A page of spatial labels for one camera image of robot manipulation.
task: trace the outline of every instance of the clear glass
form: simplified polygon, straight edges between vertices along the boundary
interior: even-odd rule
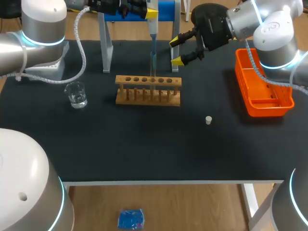
[[[83,83],[69,83],[66,85],[64,92],[68,95],[72,107],[80,109],[87,105],[88,100],[85,92],[85,85]]]

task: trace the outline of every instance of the orange basket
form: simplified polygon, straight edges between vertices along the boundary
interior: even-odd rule
[[[251,53],[259,72],[264,75],[256,49],[251,49]],[[292,88],[280,87],[263,81],[255,73],[246,49],[236,51],[235,72],[250,116],[283,116],[294,107]]]

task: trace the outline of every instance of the wooden test tube rack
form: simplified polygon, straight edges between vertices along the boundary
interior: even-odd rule
[[[116,76],[116,104],[180,106],[182,79],[175,77]],[[168,90],[152,90],[150,86],[163,86]]]

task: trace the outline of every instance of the black table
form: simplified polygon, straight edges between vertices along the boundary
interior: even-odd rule
[[[103,74],[99,41],[83,45],[84,110],[70,107],[64,85],[11,78],[0,97],[0,127],[34,138],[63,181],[275,181],[308,161],[304,94],[294,92],[295,108],[283,118],[248,115],[234,72],[244,44],[231,42],[171,73],[168,42],[159,41],[157,76],[182,77],[180,108],[115,104],[116,75],[149,75],[150,42],[114,42],[110,74]],[[194,48],[187,42],[180,52]],[[81,67],[73,41],[65,62],[66,78]]]

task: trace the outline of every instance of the white spiral cable wrap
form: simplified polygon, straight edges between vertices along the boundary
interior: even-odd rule
[[[308,90],[306,90],[305,88],[302,88],[298,85],[294,85],[294,84],[290,84],[290,83],[280,83],[280,82],[274,82],[274,81],[271,81],[267,78],[265,78],[258,70],[257,66],[256,66],[256,63],[254,61],[254,58],[252,56],[252,53],[250,51],[250,48],[249,48],[249,44],[247,42],[247,40],[245,40],[245,46],[246,46],[246,49],[247,49],[247,52],[248,52],[248,56],[249,56],[249,59],[250,59],[250,62],[251,62],[251,65],[252,67],[254,68],[255,70],[255,73],[265,82],[269,83],[269,84],[272,84],[272,85],[278,85],[278,86],[282,86],[282,87],[291,87],[295,90],[299,90],[303,93],[305,93],[306,95],[308,95]],[[290,81],[293,81],[293,75],[295,73],[295,70],[296,68],[298,67],[298,65],[300,64],[300,62],[298,62],[298,64],[293,68],[292,72],[291,72],[291,75],[290,75]]]
[[[80,38],[79,38],[79,34],[78,34],[78,24],[79,24],[79,21],[80,21],[80,18],[82,17],[82,15],[84,15],[86,12],[89,12],[89,11],[90,11],[90,7],[87,7],[85,9],[83,9],[82,11],[80,11],[79,14],[77,15],[76,19],[75,19],[75,22],[74,22],[74,34],[75,34],[76,42],[77,42],[77,45],[79,47],[79,50],[80,50],[80,53],[81,53],[81,58],[82,58],[82,67],[81,67],[81,70],[79,71],[79,73],[77,75],[75,75],[72,78],[69,78],[69,79],[66,79],[66,80],[60,80],[60,81],[51,80],[51,79],[47,79],[47,78],[43,78],[43,77],[40,77],[40,76],[31,75],[31,74],[26,74],[26,73],[21,73],[21,74],[11,73],[11,74],[7,74],[7,75],[3,75],[0,78],[15,77],[15,76],[19,75],[19,76],[22,76],[22,77],[29,77],[29,78],[32,78],[32,79],[35,79],[35,80],[39,80],[39,81],[43,81],[43,82],[51,83],[51,84],[65,84],[65,83],[69,83],[69,82],[72,82],[72,81],[75,81],[76,79],[78,79],[84,73],[84,71],[86,69],[86,65],[87,65],[86,54],[83,50],[83,47],[81,45],[81,41],[80,41]]]

